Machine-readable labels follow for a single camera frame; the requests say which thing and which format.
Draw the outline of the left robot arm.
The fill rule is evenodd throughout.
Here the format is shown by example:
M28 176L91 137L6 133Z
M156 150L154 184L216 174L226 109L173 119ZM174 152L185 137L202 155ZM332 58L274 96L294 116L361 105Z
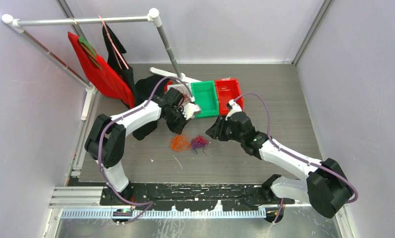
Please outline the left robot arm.
M125 175L121 159L125 151L126 137L137 129L159 119L166 121L172 133L180 135L189 119L180 104L184 95L171 88L161 97L153 96L127 112L114 116L100 114L84 145L85 150L102 169L105 178L114 188L112 198L121 205L130 202L132 191Z

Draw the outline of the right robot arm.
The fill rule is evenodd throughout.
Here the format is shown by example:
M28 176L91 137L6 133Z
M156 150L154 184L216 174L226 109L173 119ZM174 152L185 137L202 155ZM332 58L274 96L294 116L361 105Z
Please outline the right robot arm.
M233 140L250 156L280 166L296 176L273 175L263 183L263 199L270 204L281 198L309 203L320 215L332 218L351 198L356 198L337 161L304 156L280 144L252 125L245 112L219 116L205 132L219 141Z

